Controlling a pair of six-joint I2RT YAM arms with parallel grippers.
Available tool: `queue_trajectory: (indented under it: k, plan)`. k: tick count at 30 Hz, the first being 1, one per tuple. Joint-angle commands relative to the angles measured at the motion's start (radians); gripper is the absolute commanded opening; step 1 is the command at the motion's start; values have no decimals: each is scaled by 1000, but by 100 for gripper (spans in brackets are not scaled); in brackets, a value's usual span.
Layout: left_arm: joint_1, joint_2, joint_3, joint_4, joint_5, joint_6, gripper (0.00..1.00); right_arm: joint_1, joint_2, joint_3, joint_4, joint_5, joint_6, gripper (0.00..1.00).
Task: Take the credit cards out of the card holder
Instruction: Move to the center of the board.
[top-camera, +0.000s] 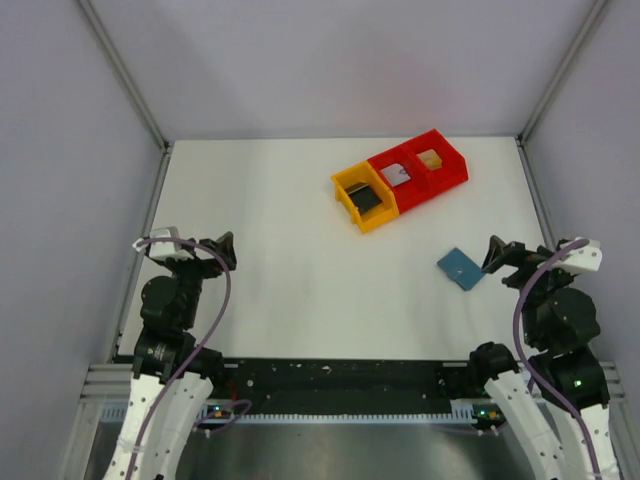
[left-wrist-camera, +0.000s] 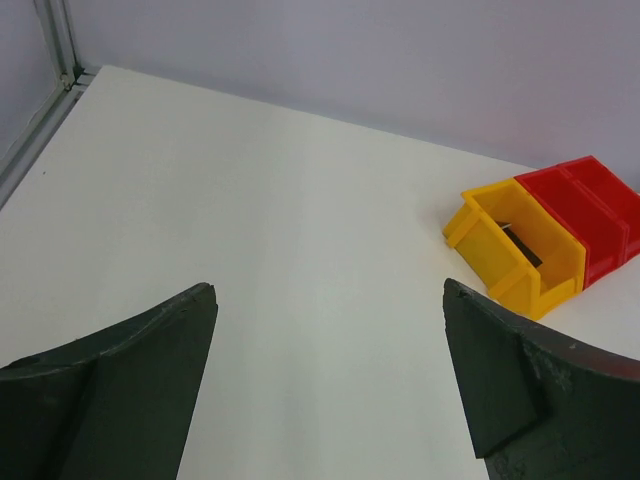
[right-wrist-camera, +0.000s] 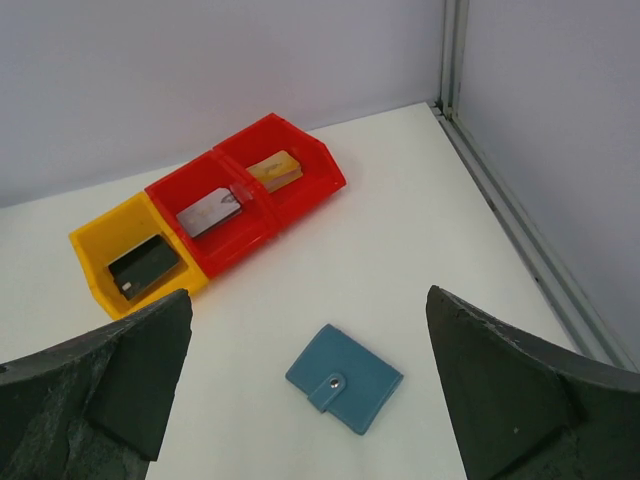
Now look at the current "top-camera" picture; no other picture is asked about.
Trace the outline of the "blue leather card holder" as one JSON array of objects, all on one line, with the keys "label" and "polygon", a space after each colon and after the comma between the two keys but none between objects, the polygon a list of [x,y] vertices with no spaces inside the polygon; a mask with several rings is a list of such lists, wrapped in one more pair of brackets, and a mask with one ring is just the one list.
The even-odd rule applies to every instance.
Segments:
[{"label": "blue leather card holder", "polygon": [[484,272],[459,248],[453,248],[440,258],[437,267],[463,291],[471,291],[484,277]]}]

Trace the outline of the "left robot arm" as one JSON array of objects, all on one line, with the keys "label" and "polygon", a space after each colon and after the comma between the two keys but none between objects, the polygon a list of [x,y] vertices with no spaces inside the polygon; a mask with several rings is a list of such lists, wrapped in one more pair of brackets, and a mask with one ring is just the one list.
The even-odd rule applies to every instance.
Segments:
[{"label": "left robot arm", "polygon": [[237,266],[234,236],[180,238],[174,227],[151,231],[133,247],[164,276],[147,281],[133,353],[125,418],[107,479],[173,479],[205,400],[224,376],[221,353],[191,334],[205,281]]}]

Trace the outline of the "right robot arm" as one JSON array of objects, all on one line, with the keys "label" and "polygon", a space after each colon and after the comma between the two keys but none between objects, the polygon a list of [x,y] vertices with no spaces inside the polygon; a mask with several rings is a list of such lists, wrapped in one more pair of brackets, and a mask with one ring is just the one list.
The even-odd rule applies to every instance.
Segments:
[{"label": "right robot arm", "polygon": [[573,287],[602,262],[598,242],[560,241],[531,251],[492,236],[482,270],[504,266],[503,284],[518,291],[514,346],[488,342],[469,356],[475,386],[499,408],[538,479],[618,479],[610,437],[610,393],[591,351],[600,335],[592,298]]}]

